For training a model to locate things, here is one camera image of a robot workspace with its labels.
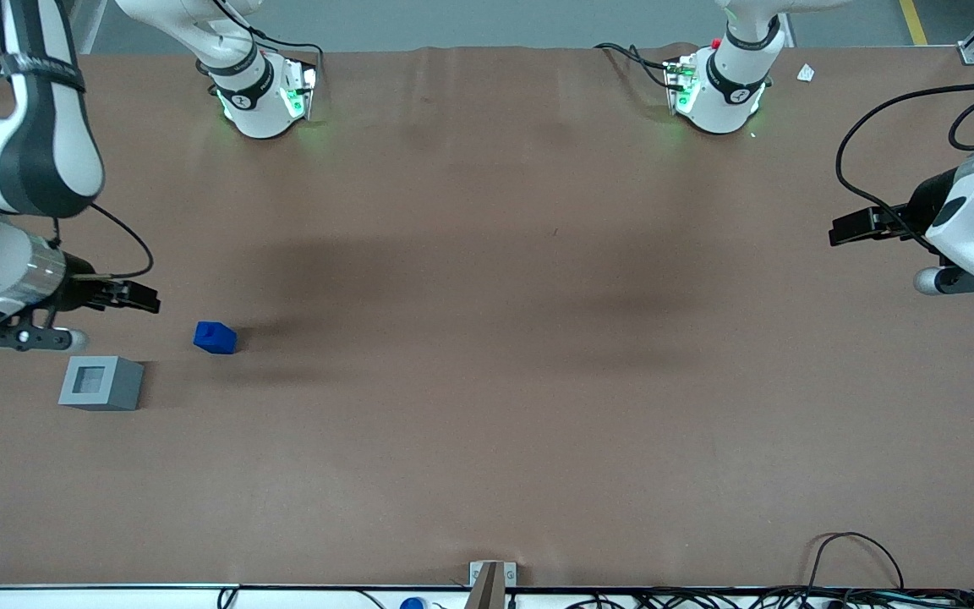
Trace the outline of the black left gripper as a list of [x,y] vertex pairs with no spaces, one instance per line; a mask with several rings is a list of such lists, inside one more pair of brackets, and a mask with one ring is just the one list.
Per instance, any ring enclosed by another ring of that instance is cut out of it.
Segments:
[[934,223],[947,196],[955,184],[957,168],[951,168],[921,182],[908,203],[895,206],[863,208],[860,211],[832,220],[830,245],[836,247],[857,240],[876,238],[878,240],[912,240],[912,232],[924,238],[928,228]]

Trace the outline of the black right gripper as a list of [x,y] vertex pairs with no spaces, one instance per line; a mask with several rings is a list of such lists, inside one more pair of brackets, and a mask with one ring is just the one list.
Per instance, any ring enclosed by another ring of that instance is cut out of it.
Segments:
[[98,274],[88,261],[76,255],[65,253],[64,262],[64,281],[59,285],[59,311],[130,308],[151,315],[160,312],[160,300],[154,288],[131,282],[112,282],[111,278]]

